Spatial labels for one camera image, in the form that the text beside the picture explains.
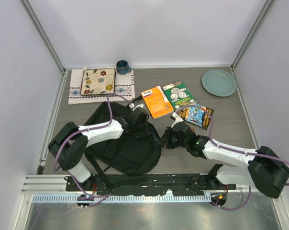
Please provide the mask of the black fabric backpack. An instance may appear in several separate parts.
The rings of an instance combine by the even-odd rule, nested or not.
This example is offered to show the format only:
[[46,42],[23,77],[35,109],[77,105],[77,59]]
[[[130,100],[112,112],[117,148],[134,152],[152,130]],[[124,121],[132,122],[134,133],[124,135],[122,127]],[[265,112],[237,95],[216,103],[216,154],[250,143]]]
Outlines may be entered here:
[[105,182],[107,180],[104,178],[104,171],[97,161],[101,161],[127,176],[139,176],[151,171],[160,159],[161,147],[157,144],[160,137],[151,123],[149,123],[151,138],[124,136],[124,128],[127,125],[124,116],[131,111],[129,106],[123,106],[116,102],[103,102],[85,123],[85,125],[97,125],[113,118],[123,126],[123,133],[118,139],[105,140],[93,144],[85,150],[86,159]]

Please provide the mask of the green paperback book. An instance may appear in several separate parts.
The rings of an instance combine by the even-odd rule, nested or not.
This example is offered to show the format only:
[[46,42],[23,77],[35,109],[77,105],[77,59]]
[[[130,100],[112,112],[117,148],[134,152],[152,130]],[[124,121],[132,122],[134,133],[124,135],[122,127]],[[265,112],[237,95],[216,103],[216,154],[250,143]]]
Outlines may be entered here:
[[181,80],[163,86],[162,90],[174,111],[187,105],[196,105],[196,99]]

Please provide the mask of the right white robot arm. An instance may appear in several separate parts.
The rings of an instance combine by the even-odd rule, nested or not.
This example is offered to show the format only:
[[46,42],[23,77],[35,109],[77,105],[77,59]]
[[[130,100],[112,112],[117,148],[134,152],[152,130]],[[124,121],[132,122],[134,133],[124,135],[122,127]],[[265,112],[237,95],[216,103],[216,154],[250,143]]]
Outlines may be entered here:
[[219,189],[224,184],[256,188],[270,198],[279,198],[289,178],[289,168],[270,148],[243,149],[195,134],[184,122],[168,126],[161,138],[166,149],[182,147],[194,157],[223,162],[208,176],[208,185]]

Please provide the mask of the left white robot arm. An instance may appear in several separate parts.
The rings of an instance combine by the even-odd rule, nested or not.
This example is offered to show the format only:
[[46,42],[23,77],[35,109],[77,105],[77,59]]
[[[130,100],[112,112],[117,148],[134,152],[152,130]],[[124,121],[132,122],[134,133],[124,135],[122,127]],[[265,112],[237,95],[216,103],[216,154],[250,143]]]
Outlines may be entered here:
[[141,107],[110,121],[77,126],[67,123],[48,145],[56,165],[67,171],[82,191],[93,187],[92,173],[82,162],[96,159],[126,175],[150,171],[154,161],[155,140],[149,115]]

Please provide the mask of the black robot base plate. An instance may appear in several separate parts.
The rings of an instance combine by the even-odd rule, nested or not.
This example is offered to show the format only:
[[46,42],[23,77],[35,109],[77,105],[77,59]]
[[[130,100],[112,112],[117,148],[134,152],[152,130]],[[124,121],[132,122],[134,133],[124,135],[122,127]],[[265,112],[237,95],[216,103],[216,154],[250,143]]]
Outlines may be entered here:
[[107,174],[106,182],[98,174],[89,178],[80,186],[90,193],[97,192],[102,196],[163,196],[168,190],[174,196],[202,195],[207,190],[235,190],[235,184],[223,185],[211,175],[199,173],[178,174],[144,174],[141,176],[126,176],[124,174]]

